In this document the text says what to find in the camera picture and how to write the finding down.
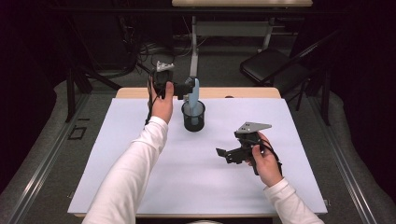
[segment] wooden tabletop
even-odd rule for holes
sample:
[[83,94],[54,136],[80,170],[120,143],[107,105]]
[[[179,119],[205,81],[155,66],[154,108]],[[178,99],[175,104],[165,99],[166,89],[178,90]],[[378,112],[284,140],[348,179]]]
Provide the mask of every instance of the wooden tabletop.
[[311,0],[172,0],[174,7],[311,7]]
[[[281,98],[277,88],[273,87],[201,87],[200,98]],[[149,98],[147,88],[121,88],[116,98]]]

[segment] white sleeve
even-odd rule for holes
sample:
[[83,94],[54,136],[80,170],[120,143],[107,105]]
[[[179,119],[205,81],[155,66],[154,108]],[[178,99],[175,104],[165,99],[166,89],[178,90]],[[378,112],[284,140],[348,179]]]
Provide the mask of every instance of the white sleeve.
[[83,223],[135,223],[149,174],[166,143],[168,126],[151,117],[140,136],[113,164]]
[[283,178],[279,183],[264,190],[265,196],[275,207],[283,224],[323,223],[296,194],[296,190]]

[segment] black mesh cup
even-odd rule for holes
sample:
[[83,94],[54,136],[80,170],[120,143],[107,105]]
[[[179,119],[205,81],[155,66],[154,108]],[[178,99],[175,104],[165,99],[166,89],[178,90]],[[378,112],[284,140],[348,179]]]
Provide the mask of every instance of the black mesh cup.
[[198,101],[195,107],[195,113],[192,114],[189,103],[184,103],[181,107],[183,113],[184,127],[190,132],[199,132],[204,128],[205,105]]

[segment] black mechanical part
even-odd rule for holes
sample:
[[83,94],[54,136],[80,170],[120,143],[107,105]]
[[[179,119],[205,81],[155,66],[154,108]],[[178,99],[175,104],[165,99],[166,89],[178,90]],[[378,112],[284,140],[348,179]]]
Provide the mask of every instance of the black mechanical part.
[[216,148],[218,155],[224,157],[227,163],[235,162],[236,164],[240,164],[242,163],[242,161],[250,161],[251,165],[253,166],[254,174],[259,175],[259,173],[257,172],[256,161],[253,158],[252,149],[254,146],[260,145],[260,151],[262,153],[264,153],[265,149],[268,149],[274,154],[279,172],[282,174],[282,163],[280,162],[279,157],[276,155],[273,148],[268,142],[266,142],[268,146],[264,144],[264,141],[260,138],[257,132],[240,133],[236,131],[234,132],[234,135],[241,144],[241,147],[229,151],[221,148]]
[[[154,72],[153,74],[153,86],[154,90],[157,92],[158,96],[161,98],[165,98],[165,89],[166,89],[166,82],[172,82],[173,72],[171,70],[164,70],[161,72]],[[195,79],[191,79],[187,83],[184,84],[174,84],[174,96],[177,96],[178,100],[182,100],[184,95],[188,93],[192,93],[192,89],[195,87]]]

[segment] white paper sheet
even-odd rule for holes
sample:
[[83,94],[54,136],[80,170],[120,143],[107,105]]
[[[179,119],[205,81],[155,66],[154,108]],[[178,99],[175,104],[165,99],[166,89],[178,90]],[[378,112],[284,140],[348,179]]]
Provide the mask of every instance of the white paper sheet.
[[[318,184],[283,99],[200,99],[205,127],[183,126],[182,101],[174,101],[168,141],[155,165],[138,215],[275,215],[264,184],[247,164],[228,164],[216,147],[240,147],[233,135],[246,121],[268,123],[262,131],[283,166],[283,175],[317,214],[327,213]],[[143,129],[147,100],[113,99],[68,213],[84,214],[120,154]]]

